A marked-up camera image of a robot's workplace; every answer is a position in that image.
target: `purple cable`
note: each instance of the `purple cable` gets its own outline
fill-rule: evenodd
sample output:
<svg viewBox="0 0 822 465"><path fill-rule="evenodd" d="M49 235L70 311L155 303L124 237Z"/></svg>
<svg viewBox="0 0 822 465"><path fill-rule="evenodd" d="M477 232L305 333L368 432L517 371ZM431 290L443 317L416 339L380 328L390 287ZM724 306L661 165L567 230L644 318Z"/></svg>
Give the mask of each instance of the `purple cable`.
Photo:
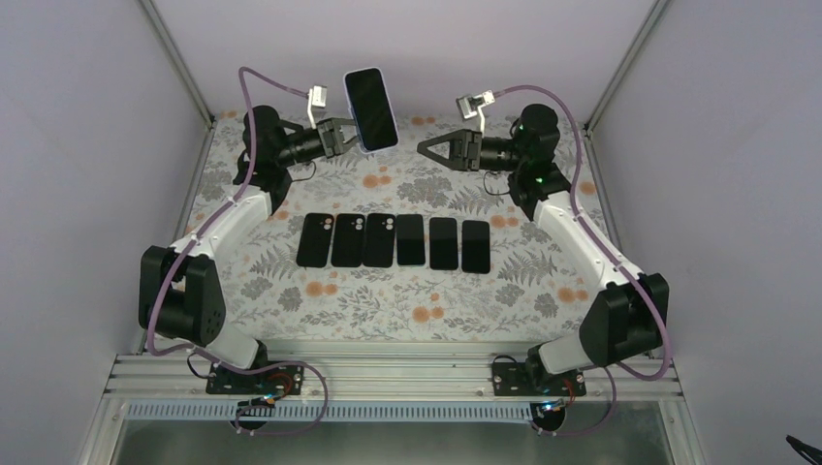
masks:
<svg viewBox="0 0 822 465"><path fill-rule="evenodd" d="M515 85L514 87L509 87L507 89L494 92L493 97L498 99L505 94L509 94L511 92L517 92L519 90L533 90L535 92L539 92L545 96L550 97L555 102L562 107L562 111L565 112L565 117L568 118L568 122L571 123L571 131L574 133L574 142L577 145L577 165L574 168L574 177L571 180L571 208L574 211L574 216L578 217L580 220L580 226L583 227L585 233L588 237L596 244L597 248L608 257L608 260L616 267L620 273L631 283L634 289L637 291L637 294L640 295L645 305L648 307L650 314L653 316L653 320L656 322L656 326L659 328L659 334L662 336L662 347L665 354L662 356L662 366L659 367L659 370L652 374L652 375L645 375L640 373L630 366L626 365L623 362L618 362L617 365L620 366L622 369L627 371L628 373L634 375L640 380L643 381L656 381L661 379L665 376L665 373L668 371L668 368L671 366L671 340L668 337L668 329L665 328L665 323L662 321L662 317L659 315L659 310L656 308L656 305L651 300L650 295L646 292L645 289L640 285L640 283L631 276L631 273L624 268L621 264L619 264L619 259L608 250L608 246L597 237L596 233L594 232L591 225L580 216L580 208L577 206L577 183L580 180L580 173L583 170L583 143L582 139L580 138L579 131L577 129L577 121L574 119L574 116L571 115L571 110L562 102L559 97L556 96L550 90L544 89L537 85Z"/></svg>
<svg viewBox="0 0 822 465"><path fill-rule="evenodd" d="M609 370L608 367L603 366L602 369L605 370L605 374L608 375L608 379L611 381L611 405L608 406L608 412L605 413L605 416L602 417L602 419L600 419L598 423L594 424L589 428L581 429L579 431L567 432L552 431L550 432L551 436L557 438L573 438L575 436L584 436L586 434L594 433L598 431L599 428L601 428L606 423L606 421L608 421L608 419L610 419L614 415L614 412L617 410L617 382L614 381L614 375L611 374L611 370ZM531 424L532 428L537 430L537 436L542 436L542 429L539 426L537 426L537 424L533 421L529 421L529 423Z"/></svg>
<svg viewBox="0 0 822 465"><path fill-rule="evenodd" d="M208 228L215 221L217 221L217 219L223 213L225 213L229 208L231 208L232 205L234 205L236 202L239 201L239 199L242 198L242 194L245 192L245 189L248 187L249 182L251 182L251 175L254 172L254 165L257 161L257 125L256 125L256 122L254 120L254 111L253 111L253 107L251 105L251 96L248 93L248 86L246 85L246 82L245 82L245 73L252 74L252 75L256 76L257 78L260 78L261 80L273 85L274 87L285 90L286 92L297 95L298 97L308 98L307 93L300 92L297 89L293 89L291 87L287 87L285 85L282 85L279 82L276 82L276 81L274 81L274 80L272 80L268 77L265 77L265 76L261 75L260 73L254 71L250 68L242 67L242 68L239 69L239 71L238 71L239 83L240 83L240 87L242 89L242 97L245 100L245 108L248 112L248 124L249 124L250 131L251 131L251 147L250 147L250 150L249 150L249 157L248 157L249 158L248 172L245 174L245 179L243 179L242 184L240 184L239 188L237 189L237 192L232 196L232 200L227 201L225 204L223 204L214 213L212 213L211 216L209 216L207 220L205 220L203 222L203 225L200 226L197 229L197 232L195 233L195 237L192 238L188 242L188 244L186 244L185 247L183 247L183 249L178 253L177 258L172 262L172 265L169 268L169 272L166 273L166 276L163 278L163 282L160 284L160 291L157 293L157 298L154 300L154 305L151 308L151 314L150 314L150 317L149 317L149 320L148 320L148 330L147 330L147 335L146 335L146 346L148 348L148 352L150 354L152 354L153 356L155 356L155 357L162 357L162 356L168 355L172 352L176 352L176 351L179 351L179 350L182 350L182 349L193 349L193 352L195 354L197 354L198 356L203 357L203 358L209 360L212 363L218 363L221 366L223 366L224 368L226 368L227 370L233 371L233 372L238 373L240 375L257 375L257 374L260 374L260 373L265 373L267 371L277 369L281 366L301 366L301 367L311 371L312 373L317 375L317 378L319 378L319 380L320 380L320 384L323 385L324 400L323 400L323 408L320 410L320 415L313 422L311 422L308 426L306 426L305 428L300 428L300 429L297 429L295 431L278 432L278 433L273 434L273 435L277 435L277 436L283 436L283 435L288 435L288 434L298 434L298 433L301 433L301 432L307 431L308 429L313 428L314 426L316 426L317 423L320 422L320 420L326 414L326 411L327 411L328 405L329 405L329 387L326 384L326 379L320 374L320 372L316 368L314 368L313 366L309 365L308 363L305 363L305 362L302 362L302 361L282 361L282 362L279 362L279 363L275 363L273 365L265 366L263 368L257 368L257 369L254 369L254 370L245 370L245 369L239 368L237 366L234 366L231 363L222 362L222 360L220 360L218 357L213 356L212 354L209 354L207 351L205 351L202 348L199 348L199 347L195 346L194 344L190 344L190 343L177 344L175 346L171 346L168 349L164 349L162 351L158 351L157 348L154 345L154 338L155 338L156 329L157 329L157 321L159 320L159 317L160 317L160 309L163 307L163 301L166 299L166 294L168 293L169 289L172 286L172 280L174 279L174 275L177 273L180 266L182 265L182 261L185 259L185 257L188 256L188 253L191 252L191 249L194 248L194 246L198 242L198 240L203 238L203 236L206 234L206 231L208 231Z"/></svg>

